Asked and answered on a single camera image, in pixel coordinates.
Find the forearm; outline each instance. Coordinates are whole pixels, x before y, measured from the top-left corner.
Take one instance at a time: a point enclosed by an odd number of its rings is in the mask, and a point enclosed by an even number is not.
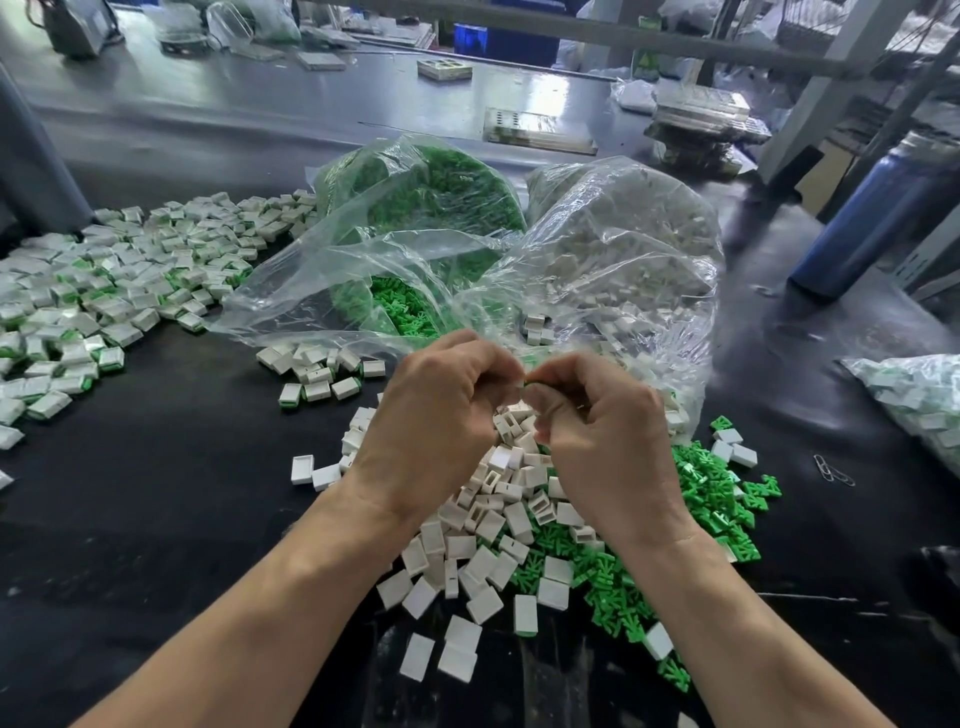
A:
[[[666,548],[627,546],[620,555],[718,726],[891,725],[754,593],[702,530]]]
[[[77,723],[289,725],[356,605],[416,524],[323,494],[259,564]]]

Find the right hand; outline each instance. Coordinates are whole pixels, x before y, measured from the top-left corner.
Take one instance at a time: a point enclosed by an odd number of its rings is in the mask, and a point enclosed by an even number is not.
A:
[[[670,546],[700,527],[686,509],[660,395],[592,353],[541,364],[523,400],[537,412],[570,503],[614,550]]]

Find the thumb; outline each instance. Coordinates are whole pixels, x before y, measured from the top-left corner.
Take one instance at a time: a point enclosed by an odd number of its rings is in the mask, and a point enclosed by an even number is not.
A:
[[[523,401],[537,411],[537,427],[552,434],[580,429],[584,421],[570,399],[546,384],[528,384],[523,388]]]

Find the left hand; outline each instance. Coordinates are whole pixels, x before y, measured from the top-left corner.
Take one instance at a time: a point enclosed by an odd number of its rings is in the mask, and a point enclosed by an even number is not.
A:
[[[469,481],[496,442],[493,410],[516,401],[522,381],[512,354],[469,329],[410,354],[341,485],[419,526]]]

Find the blue thermos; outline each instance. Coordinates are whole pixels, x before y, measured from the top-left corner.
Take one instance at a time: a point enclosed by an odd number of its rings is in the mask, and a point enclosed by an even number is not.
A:
[[[960,144],[910,132],[857,187],[790,280],[827,299],[843,296],[923,212],[958,162]]]

